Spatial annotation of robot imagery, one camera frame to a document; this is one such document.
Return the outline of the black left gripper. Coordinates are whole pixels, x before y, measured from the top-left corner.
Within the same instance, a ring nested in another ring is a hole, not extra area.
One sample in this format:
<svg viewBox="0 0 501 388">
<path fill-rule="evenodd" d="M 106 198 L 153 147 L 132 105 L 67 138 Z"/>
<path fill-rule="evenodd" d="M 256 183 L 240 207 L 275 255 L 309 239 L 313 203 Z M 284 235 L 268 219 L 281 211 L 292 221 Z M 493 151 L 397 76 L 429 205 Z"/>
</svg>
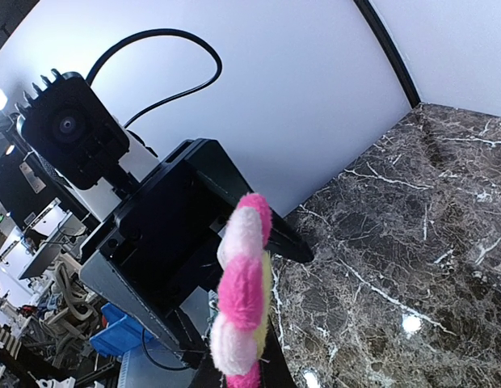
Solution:
<svg viewBox="0 0 501 388">
<path fill-rule="evenodd" d="M 235 209 L 261 220 L 263 247 L 297 263 L 308 243 L 251 187 L 218 141 L 185 141 L 82 248 L 80 281 L 136 319 L 141 339 L 197 368 L 206 349 L 206 292 L 215 289 L 219 231 Z"/>
</svg>

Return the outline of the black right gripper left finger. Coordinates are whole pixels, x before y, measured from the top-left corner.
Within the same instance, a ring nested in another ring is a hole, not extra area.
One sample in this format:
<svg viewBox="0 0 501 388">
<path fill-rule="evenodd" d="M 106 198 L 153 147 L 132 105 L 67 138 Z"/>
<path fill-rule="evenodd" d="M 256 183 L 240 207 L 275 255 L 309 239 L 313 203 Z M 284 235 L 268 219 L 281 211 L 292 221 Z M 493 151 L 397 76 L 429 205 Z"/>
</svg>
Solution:
<svg viewBox="0 0 501 388">
<path fill-rule="evenodd" d="M 199 368 L 188 388 L 227 388 L 227 381 L 221 371 L 213 364 L 210 351 L 202 357 Z"/>
</svg>

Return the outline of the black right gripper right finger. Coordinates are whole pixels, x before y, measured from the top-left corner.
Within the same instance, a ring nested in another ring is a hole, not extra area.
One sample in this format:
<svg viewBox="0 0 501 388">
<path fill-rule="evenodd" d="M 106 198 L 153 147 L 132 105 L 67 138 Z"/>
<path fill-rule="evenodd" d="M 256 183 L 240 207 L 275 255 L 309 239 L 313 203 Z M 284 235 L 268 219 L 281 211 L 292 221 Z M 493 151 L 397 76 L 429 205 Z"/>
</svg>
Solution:
<svg viewBox="0 0 501 388">
<path fill-rule="evenodd" d="M 297 388 L 288 369 L 272 323 L 267 324 L 265 349 L 259 362 L 261 382 L 264 388 Z"/>
</svg>

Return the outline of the pink flower brooch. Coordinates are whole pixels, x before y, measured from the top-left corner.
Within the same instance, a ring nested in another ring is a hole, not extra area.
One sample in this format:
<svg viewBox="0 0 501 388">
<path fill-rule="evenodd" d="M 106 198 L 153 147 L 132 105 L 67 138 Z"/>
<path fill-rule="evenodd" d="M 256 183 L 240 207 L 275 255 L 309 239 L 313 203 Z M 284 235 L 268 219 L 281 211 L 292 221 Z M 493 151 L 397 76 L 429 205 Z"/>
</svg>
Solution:
<svg viewBox="0 0 501 388">
<path fill-rule="evenodd" d="M 210 334 L 214 366 L 228 387 L 259 387 L 272 296 L 272 263 L 261 220 L 251 207 L 235 209 L 217 248 L 223 274 Z"/>
</svg>

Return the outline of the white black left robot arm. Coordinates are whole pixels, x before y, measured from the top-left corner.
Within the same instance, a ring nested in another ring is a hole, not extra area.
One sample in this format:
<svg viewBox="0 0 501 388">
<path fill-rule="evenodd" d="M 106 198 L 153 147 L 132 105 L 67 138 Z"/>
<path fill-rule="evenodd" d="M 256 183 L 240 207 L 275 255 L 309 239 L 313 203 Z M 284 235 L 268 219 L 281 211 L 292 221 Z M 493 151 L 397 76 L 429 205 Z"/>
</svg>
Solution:
<svg viewBox="0 0 501 388">
<path fill-rule="evenodd" d="M 215 140 L 159 161 L 110 116 L 75 108 L 1 116 L 2 130 L 65 181 L 98 221 L 82 244 L 81 281 L 195 365 L 204 345 L 182 311 L 198 288 L 218 314 L 208 349 L 223 374 L 248 374 L 265 349 L 270 254 L 306 262 L 302 239 L 253 192 Z"/>
</svg>

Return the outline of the blue plastic bin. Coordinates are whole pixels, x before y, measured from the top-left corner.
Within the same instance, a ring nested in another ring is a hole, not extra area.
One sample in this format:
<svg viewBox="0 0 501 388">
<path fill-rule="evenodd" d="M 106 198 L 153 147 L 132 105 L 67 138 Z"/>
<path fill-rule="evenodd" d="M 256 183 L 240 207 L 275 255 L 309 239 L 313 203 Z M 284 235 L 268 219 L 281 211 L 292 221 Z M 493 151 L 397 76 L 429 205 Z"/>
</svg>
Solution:
<svg viewBox="0 0 501 388">
<path fill-rule="evenodd" d="M 142 344 L 142 325 L 111 303 L 101 308 L 107 326 L 90 338 L 92 347 L 102 356 L 123 356 Z"/>
</svg>

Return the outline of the black left frame post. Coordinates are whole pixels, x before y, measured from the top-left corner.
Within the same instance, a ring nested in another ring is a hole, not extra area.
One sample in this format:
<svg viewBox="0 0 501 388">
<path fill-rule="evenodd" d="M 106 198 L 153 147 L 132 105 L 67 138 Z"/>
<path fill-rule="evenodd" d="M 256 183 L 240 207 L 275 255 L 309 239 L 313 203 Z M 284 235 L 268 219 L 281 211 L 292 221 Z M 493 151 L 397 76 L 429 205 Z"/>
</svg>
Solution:
<svg viewBox="0 0 501 388">
<path fill-rule="evenodd" d="M 410 107 L 415 108 L 421 103 L 421 98 L 402 56 L 396 48 L 386 26 L 381 21 L 379 14 L 375 11 L 373 4 L 369 0 L 354 0 L 353 2 L 381 46 Z"/>
</svg>

